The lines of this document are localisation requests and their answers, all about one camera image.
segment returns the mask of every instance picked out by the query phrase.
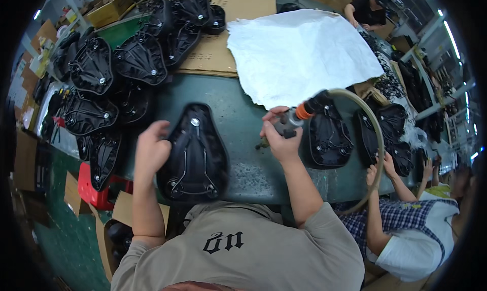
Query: black shirt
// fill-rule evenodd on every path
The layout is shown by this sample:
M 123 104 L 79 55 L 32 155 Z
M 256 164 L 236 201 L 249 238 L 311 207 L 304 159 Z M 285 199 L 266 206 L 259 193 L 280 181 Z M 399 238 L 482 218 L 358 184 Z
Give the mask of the black shirt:
M 355 8 L 354 18 L 359 24 L 369 24 L 371 26 L 386 24 L 386 10 L 384 8 L 372 11 L 369 0 L 353 0 L 351 4 Z

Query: plaid shirt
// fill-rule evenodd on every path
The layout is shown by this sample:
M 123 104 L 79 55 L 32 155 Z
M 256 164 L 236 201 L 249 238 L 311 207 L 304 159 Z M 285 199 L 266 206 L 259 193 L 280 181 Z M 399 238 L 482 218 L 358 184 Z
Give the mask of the plaid shirt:
M 450 199 L 421 200 L 414 202 L 379 200 L 380 216 L 382 217 L 382 230 L 387 233 L 397 230 L 417 230 L 431 239 L 438 242 L 441 248 L 441 262 L 445 257 L 445 247 L 440 239 L 425 226 L 426 217 L 433 205 L 437 202 L 447 203 L 458 207 L 458 203 Z M 348 231 L 352 234 L 362 252 L 366 257 L 367 237 L 366 222 L 367 210 L 356 212 L 349 215 L 338 216 Z

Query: workbench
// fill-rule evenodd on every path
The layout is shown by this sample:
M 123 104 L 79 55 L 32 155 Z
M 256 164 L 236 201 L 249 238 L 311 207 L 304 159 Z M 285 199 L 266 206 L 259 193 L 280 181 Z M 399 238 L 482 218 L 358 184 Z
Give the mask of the workbench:
M 307 8 L 318 8 L 326 11 L 334 11 L 321 3 L 312 0 L 276 0 L 277 11 L 284 3 L 299 2 Z M 137 20 L 120 23 L 99 32 L 99 35 L 107 40 L 111 46 L 121 44 L 126 38 L 137 30 Z M 390 46 L 385 41 L 382 43 L 385 51 L 390 54 Z M 263 106 L 252 103 L 240 86 L 239 79 L 217 76 L 175 74 L 173 81 L 164 87 L 157 89 L 155 93 L 154 120 L 166 119 L 172 122 L 169 130 L 175 126 L 178 118 L 189 102 L 203 102 L 208 104 L 213 112 L 215 126 L 227 148 L 230 158 L 230 185 L 222 200 L 261 203 L 261 204 L 289 204 L 289 195 L 283 170 L 279 162 L 272 156 L 270 148 L 256 150 L 259 143 L 259 131 L 262 127 L 262 116 L 266 111 Z M 343 202 L 361 199 L 366 194 L 366 167 L 358 157 L 355 130 L 352 125 L 353 113 L 359 108 L 353 101 L 344 98 L 335 100 L 338 111 L 344 119 L 344 123 L 350 132 L 350 138 L 355 147 L 348 163 L 338 169 L 316 170 L 308 168 L 308 173 L 313 179 L 323 200 L 328 202 Z M 137 136 L 142 130 L 127 133 L 128 148 L 121 161 L 116 174 L 129 180 L 133 180 L 134 155 Z M 57 139 L 52 144 L 72 156 L 73 139 L 64 131 L 61 133 L 61 142 Z M 405 184 L 415 184 L 411 171 Z M 393 192 L 391 181 L 382 176 L 381 194 Z

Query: factory floor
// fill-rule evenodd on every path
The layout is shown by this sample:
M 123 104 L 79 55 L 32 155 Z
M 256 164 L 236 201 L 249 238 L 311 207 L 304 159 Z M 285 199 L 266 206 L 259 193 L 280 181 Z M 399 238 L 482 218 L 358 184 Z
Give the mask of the factory floor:
M 50 189 L 46 203 L 50 228 L 35 224 L 39 246 L 55 276 L 61 276 L 73 291 L 110 290 L 100 259 L 93 215 L 79 218 L 64 199 L 67 171 L 78 171 L 80 161 L 52 148 Z M 100 213 L 106 222 L 110 212 Z

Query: metal bolt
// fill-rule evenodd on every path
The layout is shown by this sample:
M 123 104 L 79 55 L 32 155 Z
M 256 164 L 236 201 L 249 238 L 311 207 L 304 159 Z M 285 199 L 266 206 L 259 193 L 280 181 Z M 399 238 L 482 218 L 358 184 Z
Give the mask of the metal bolt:
M 191 124 L 193 126 L 198 127 L 198 126 L 200 126 L 200 120 L 198 120 L 197 118 L 194 117 L 194 118 L 191 119 Z

